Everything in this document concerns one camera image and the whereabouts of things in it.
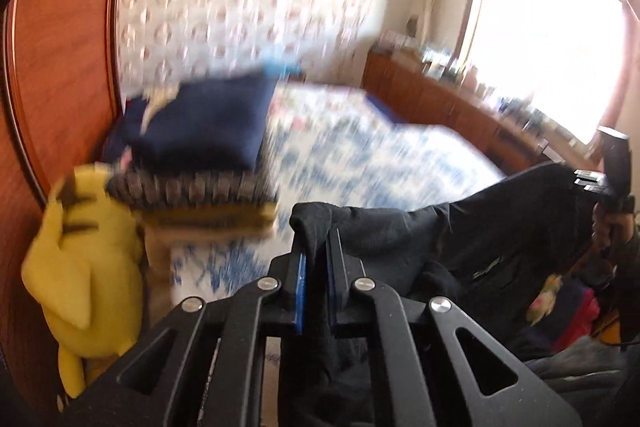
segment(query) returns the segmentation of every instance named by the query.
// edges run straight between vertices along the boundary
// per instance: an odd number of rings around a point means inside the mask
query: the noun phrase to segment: pikachu plush toy
[[[58,183],[22,263],[22,281],[60,344],[71,398],[136,343],[142,323],[142,242],[129,209],[104,190],[110,175],[108,166],[86,165]]]

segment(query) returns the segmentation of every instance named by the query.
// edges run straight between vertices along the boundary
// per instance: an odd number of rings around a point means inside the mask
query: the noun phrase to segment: wooden dresser
[[[471,142],[506,174],[537,163],[564,160],[575,168],[596,166],[568,143],[538,139],[494,114],[471,94],[403,68],[388,55],[369,52],[362,87],[408,123],[449,127]]]

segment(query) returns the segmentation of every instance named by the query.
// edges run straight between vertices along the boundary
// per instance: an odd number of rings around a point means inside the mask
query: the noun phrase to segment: bright window
[[[505,96],[530,98],[534,107],[588,143],[622,67],[622,0],[474,4],[477,25],[470,23],[465,41],[478,81]]]

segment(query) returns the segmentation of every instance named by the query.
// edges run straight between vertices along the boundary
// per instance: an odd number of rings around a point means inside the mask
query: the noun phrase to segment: mattress
[[[415,210],[465,198],[503,177],[457,133],[442,126],[393,124],[359,89],[278,86],[269,125],[280,186],[274,237],[173,245],[174,305],[193,295],[206,301],[225,298],[266,274],[271,259],[290,251],[289,217],[299,201]],[[268,339],[266,427],[277,425],[278,356],[278,341]]]

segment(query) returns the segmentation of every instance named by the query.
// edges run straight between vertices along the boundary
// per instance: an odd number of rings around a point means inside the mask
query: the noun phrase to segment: triangular cutout
[[[118,375],[118,383],[138,393],[150,395],[156,388],[171,348],[176,330],[164,330],[131,364]]]
[[[456,337],[478,383],[480,393],[491,396],[516,384],[518,375],[494,355],[488,347],[476,339],[469,330],[458,328]]]

